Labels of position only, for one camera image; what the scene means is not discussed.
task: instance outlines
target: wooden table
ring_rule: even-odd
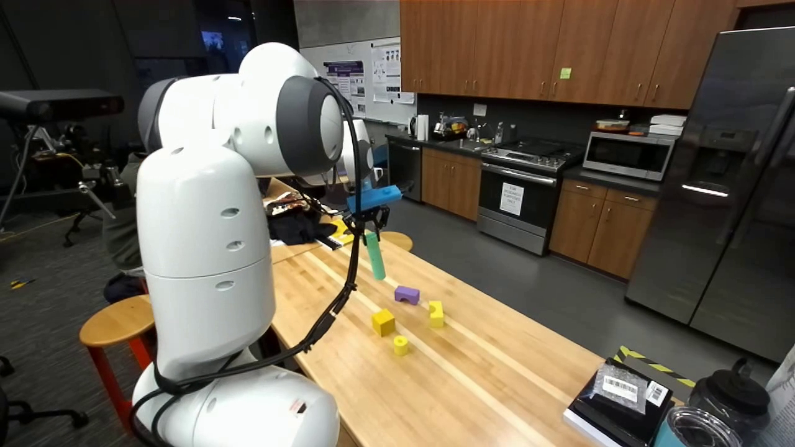
[[[298,342],[340,290],[350,248],[276,248],[276,320],[286,344]],[[525,317],[424,258],[384,244],[389,279],[375,280],[364,255],[359,294],[332,333],[302,356],[302,367],[338,399],[361,444],[592,444],[565,410],[602,357]],[[447,327],[428,310],[394,301],[415,285],[446,302]],[[389,308],[412,344],[394,356],[370,315]]]

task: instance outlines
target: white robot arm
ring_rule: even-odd
[[[272,317],[272,241],[256,177],[322,173],[344,149],[334,89],[286,45],[261,45],[238,74],[155,85],[139,110],[139,246],[158,320],[158,366],[138,419],[169,444],[335,444],[329,392],[278,367],[183,383],[255,362]]]

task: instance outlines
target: refrigerator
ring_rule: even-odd
[[[795,344],[795,27],[717,36],[626,301],[776,362]]]

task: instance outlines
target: stool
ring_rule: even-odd
[[[402,250],[412,250],[415,241],[401,230],[380,230],[384,241],[401,246]]]
[[[133,295],[119,302],[112,302],[96,312],[83,327],[81,327],[81,342],[89,351],[92,362],[99,372],[99,379],[104,384],[104,392],[110,402],[115,405],[123,425],[128,433],[133,433],[130,411],[133,402],[123,392],[107,357],[104,348],[128,342],[133,351],[135,362],[139,370],[144,370],[151,362],[150,348],[144,342],[144,333],[155,327],[151,302],[150,295]]]

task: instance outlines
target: stove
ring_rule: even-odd
[[[553,138],[483,152],[478,228],[530,254],[548,254],[561,173],[584,147]]]

